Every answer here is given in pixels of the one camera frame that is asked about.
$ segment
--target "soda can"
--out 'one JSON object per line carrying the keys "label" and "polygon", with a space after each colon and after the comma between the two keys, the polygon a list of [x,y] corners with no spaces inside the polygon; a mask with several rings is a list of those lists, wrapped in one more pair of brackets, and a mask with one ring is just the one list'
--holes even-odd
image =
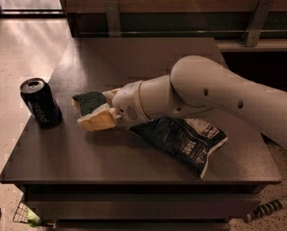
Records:
{"label": "soda can", "polygon": [[43,79],[33,78],[22,83],[20,96],[42,129],[53,128],[62,121],[61,110]]}

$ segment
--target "sponge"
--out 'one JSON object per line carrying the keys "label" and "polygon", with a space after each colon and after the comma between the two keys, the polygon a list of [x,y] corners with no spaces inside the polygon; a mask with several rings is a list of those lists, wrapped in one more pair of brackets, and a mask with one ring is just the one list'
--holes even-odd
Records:
{"label": "sponge", "polygon": [[81,116],[91,114],[95,109],[106,103],[106,97],[99,91],[72,96],[72,104],[79,109]]}

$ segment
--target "metal bar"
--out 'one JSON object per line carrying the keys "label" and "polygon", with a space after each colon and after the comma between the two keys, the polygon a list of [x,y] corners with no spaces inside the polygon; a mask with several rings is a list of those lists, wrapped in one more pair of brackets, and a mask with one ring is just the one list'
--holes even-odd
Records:
{"label": "metal bar", "polygon": [[266,22],[273,1],[274,0],[259,0],[258,6],[248,25],[247,34],[244,38],[244,42],[247,47],[254,47],[257,45],[261,30]]}
{"label": "metal bar", "polygon": [[120,16],[117,1],[106,1],[105,10],[107,15],[108,32],[110,37],[120,37]]}

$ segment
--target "white robotic arm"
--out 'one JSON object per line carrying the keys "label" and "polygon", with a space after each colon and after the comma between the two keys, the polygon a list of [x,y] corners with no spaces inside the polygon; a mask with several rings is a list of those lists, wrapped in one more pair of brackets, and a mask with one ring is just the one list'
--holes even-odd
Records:
{"label": "white robotic arm", "polygon": [[117,124],[124,127],[219,107],[287,149],[287,92],[251,82],[207,58],[185,57],[170,75],[128,84],[111,101]]}

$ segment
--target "concrete floor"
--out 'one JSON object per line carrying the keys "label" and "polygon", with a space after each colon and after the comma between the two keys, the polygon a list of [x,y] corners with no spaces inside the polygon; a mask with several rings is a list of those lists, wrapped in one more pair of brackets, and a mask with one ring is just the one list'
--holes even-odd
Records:
{"label": "concrete floor", "polygon": [[[0,19],[0,172],[29,117],[19,96],[20,84],[30,77],[47,81],[70,40],[64,19]],[[287,151],[272,141],[267,145],[283,182],[262,191],[262,202],[287,194]],[[15,186],[0,184],[0,231],[46,230],[13,222],[20,198],[21,192]],[[233,219],[230,225],[233,231],[287,231],[287,209],[251,223]]]}

